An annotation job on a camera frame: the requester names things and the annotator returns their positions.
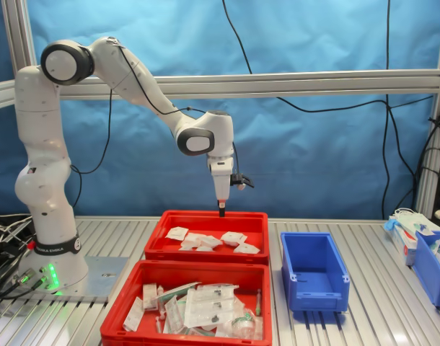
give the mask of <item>slotted metal table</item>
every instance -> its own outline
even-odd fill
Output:
[[[159,218],[78,217],[83,251],[91,256],[129,257],[111,301],[17,299],[0,311],[1,345],[100,345],[100,326]],[[286,308],[281,279],[282,231],[330,232],[351,277],[344,314]],[[440,309],[431,305],[414,272],[380,221],[270,219],[270,274],[273,281],[273,345],[440,346]]]

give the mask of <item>tissue box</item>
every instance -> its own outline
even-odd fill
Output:
[[[394,225],[385,230],[392,237],[393,244],[401,254],[405,265],[413,265],[415,260],[415,251],[417,249],[417,239],[400,225]]]

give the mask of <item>blue storage box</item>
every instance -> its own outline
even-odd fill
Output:
[[[350,278],[329,233],[281,233],[284,290],[292,311],[346,311]]]
[[[430,245],[440,239],[440,231],[434,236],[423,236],[416,232],[417,250],[415,251],[414,271],[422,287],[434,306],[440,306],[440,264],[430,250]]]

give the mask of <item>red plastic bin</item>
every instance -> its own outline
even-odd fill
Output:
[[[260,249],[258,254],[234,253],[234,247],[218,245],[213,252],[179,251],[181,241],[165,236],[173,227],[184,227],[189,232],[215,236],[220,239],[228,231],[247,236],[246,243]],[[168,210],[145,246],[148,260],[188,262],[255,263],[268,264],[268,216],[265,213],[230,211],[224,218],[217,211]]]
[[[159,334],[156,330],[158,311],[145,311],[136,332],[127,332],[123,322],[135,297],[142,297],[143,284],[157,283],[170,290],[199,281],[204,285],[231,283],[239,285],[234,294],[246,308],[255,311],[257,289],[262,294],[263,340],[241,340],[225,337]],[[100,332],[104,346],[269,346],[272,345],[270,274],[265,265],[237,263],[192,263],[144,260],[137,262],[103,322]]]

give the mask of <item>blue backdrop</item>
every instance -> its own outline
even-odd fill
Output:
[[[387,2],[227,0],[255,73],[385,67]],[[103,35],[120,38],[154,75],[247,73],[220,0],[29,1],[36,53],[62,38],[85,45]],[[0,21],[0,41],[5,40]],[[390,68],[436,68],[440,0],[392,2]],[[0,51],[0,80],[8,50]],[[392,95],[398,105],[427,95]],[[377,98],[289,98],[308,109],[344,107]],[[277,99],[174,100],[178,107],[222,109],[232,115],[242,171],[254,190],[232,190],[232,210],[271,217],[380,218],[386,182],[382,161],[385,107],[306,114]],[[63,129],[71,160],[81,170],[100,160],[107,101],[63,101]],[[415,167],[428,131],[431,100],[394,109],[402,153]],[[387,160],[391,212],[412,179],[397,155],[392,124]],[[22,211],[14,182],[26,164],[13,107],[0,110],[0,212]],[[74,201],[79,178],[66,194]],[[205,157],[183,156],[165,125],[148,110],[114,101],[110,146],[103,165],[84,177],[78,214],[160,215],[166,209],[215,209]]]

